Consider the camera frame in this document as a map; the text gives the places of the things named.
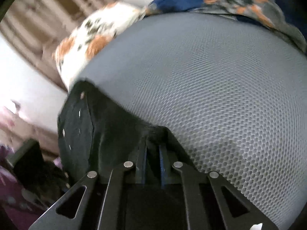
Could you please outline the purple patterned rug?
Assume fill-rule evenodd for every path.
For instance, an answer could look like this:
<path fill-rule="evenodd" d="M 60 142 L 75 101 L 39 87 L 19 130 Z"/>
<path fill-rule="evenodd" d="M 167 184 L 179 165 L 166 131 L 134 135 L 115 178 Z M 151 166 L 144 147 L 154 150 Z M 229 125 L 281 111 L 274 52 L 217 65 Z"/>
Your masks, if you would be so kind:
<path fill-rule="evenodd" d="M 29 227 L 69 188 L 68 177 L 43 158 L 36 141 L 1 146 L 1 229 Z"/>

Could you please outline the black denim pants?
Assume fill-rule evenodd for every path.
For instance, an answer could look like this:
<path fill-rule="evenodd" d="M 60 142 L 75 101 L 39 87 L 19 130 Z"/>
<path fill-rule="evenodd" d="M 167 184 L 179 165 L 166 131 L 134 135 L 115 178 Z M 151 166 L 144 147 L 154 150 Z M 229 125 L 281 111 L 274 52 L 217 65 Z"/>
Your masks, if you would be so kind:
<path fill-rule="evenodd" d="M 161 184 L 159 147 L 170 165 L 192 161 L 171 131 L 126 111 L 88 81 L 70 90 L 58 116 L 58 145 L 64 171 L 78 181 L 89 171 L 108 179 L 126 161 L 134 164 L 140 143 L 147 147 L 145 184 Z"/>

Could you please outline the navy floral blanket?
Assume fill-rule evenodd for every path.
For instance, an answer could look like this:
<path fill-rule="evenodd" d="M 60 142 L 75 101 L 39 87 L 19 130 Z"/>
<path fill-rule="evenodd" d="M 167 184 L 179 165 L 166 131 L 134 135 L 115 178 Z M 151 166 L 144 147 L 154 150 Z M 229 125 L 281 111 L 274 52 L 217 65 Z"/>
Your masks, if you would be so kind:
<path fill-rule="evenodd" d="M 146 14 L 197 12 L 213 14 L 267 28 L 306 53 L 306 23 L 292 0 L 153 0 Z"/>

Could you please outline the grey mesh mattress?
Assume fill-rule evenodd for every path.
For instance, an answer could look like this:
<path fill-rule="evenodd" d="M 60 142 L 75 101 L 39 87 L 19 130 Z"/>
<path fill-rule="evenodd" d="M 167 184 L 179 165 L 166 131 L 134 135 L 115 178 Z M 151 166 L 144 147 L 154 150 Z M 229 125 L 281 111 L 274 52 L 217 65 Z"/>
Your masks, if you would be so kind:
<path fill-rule="evenodd" d="M 306 203 L 306 56 L 259 26 L 182 12 L 133 24 L 78 75 L 168 127 L 279 229 Z"/>

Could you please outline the brown wooden headboard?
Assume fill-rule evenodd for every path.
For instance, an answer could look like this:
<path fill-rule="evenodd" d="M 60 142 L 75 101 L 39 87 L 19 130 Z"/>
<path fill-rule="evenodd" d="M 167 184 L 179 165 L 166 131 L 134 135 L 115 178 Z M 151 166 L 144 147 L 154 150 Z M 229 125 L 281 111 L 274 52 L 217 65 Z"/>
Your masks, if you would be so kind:
<path fill-rule="evenodd" d="M 91 13 L 116 0 L 1 0 L 1 34 L 29 65 L 62 90 L 52 53 Z"/>

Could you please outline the white floral pillow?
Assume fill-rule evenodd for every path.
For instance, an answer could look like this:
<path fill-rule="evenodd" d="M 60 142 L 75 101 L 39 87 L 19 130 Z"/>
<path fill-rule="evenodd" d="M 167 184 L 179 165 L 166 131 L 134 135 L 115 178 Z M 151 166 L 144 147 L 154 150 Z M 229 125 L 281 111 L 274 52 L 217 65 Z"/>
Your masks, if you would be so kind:
<path fill-rule="evenodd" d="M 103 48 L 146 15 L 146 8 L 114 2 L 89 15 L 53 52 L 66 88 Z"/>

